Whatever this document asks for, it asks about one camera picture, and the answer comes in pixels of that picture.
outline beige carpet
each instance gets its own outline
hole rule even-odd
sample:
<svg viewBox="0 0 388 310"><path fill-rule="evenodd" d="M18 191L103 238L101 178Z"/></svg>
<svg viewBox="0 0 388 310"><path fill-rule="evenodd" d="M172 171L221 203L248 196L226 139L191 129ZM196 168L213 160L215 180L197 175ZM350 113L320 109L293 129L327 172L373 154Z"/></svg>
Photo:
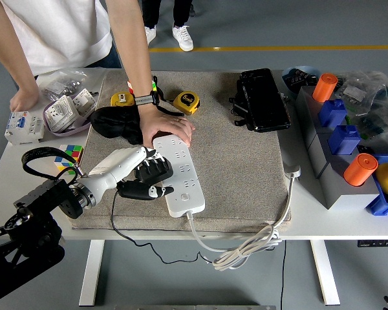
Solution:
<svg viewBox="0 0 388 310"><path fill-rule="evenodd" d="M206 199L204 211L194 214L199 231L257 232L274 223L285 208L287 191L276 132L250 132L236 127L228 98L236 92L237 73L153 72L164 96L175 98L184 90L200 97L200 107L189 120L196 127L189 149ZM110 104L111 96L126 90L123 70L110 71L102 84L98 107ZM169 103L161 105L173 109ZM123 138L107 139L92 128L81 166L89 172L114 149L133 147ZM110 229L115 190L102 201L71 220L75 229ZM165 198L153 201L117 197L115 224L119 229L189 231L185 216L170 217ZM290 220L286 218L283 228Z"/></svg>

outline orange cap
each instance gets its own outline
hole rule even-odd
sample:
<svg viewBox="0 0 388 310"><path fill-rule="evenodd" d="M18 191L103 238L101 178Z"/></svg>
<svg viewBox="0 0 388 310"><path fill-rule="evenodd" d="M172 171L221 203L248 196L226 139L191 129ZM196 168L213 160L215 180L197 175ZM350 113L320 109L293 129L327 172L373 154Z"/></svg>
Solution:
<svg viewBox="0 0 388 310"><path fill-rule="evenodd" d="M343 173L343 178L353 186L360 186L377 168L378 161L374 156L361 153L350 163Z"/></svg>
<svg viewBox="0 0 388 310"><path fill-rule="evenodd" d="M322 74L321 78L316 84L315 91L313 91L313 99L315 99L317 102L322 103L324 103L326 100L329 100L337 83L338 78L333 74Z"/></svg>

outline white t-shirt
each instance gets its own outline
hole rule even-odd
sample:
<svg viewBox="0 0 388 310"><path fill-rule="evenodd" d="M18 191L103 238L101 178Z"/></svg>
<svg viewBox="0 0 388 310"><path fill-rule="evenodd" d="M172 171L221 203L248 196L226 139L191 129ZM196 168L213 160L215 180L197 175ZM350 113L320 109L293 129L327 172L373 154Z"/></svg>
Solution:
<svg viewBox="0 0 388 310"><path fill-rule="evenodd" d="M86 67L112 47L99 0L1 0L33 75Z"/></svg>

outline human hand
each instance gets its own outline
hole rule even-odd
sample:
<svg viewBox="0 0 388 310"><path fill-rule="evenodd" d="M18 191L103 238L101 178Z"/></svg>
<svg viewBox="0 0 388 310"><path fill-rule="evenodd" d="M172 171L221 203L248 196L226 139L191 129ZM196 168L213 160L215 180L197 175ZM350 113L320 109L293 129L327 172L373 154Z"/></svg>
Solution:
<svg viewBox="0 0 388 310"><path fill-rule="evenodd" d="M138 110L145 147L153 149L153 137L158 132L170 132L177 135L187 146L191 145L195 127L187 118L165 114L154 105L141 105Z"/></svg>
<svg viewBox="0 0 388 310"><path fill-rule="evenodd" d="M10 111L28 111L39 101L39 88L25 90L20 88L14 97L10 99Z"/></svg>

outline tape measure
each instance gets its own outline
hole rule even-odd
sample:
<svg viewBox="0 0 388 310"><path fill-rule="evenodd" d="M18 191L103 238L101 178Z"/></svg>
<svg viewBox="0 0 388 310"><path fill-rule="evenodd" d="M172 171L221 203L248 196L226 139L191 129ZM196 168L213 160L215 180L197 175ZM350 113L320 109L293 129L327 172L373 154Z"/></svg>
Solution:
<svg viewBox="0 0 388 310"><path fill-rule="evenodd" d="M192 115L200 106L200 98L194 92L182 92L174 99L173 106L185 115Z"/></svg>
<svg viewBox="0 0 388 310"><path fill-rule="evenodd" d="M134 104L134 96L129 92L117 92L111 97L112 107L128 107Z"/></svg>

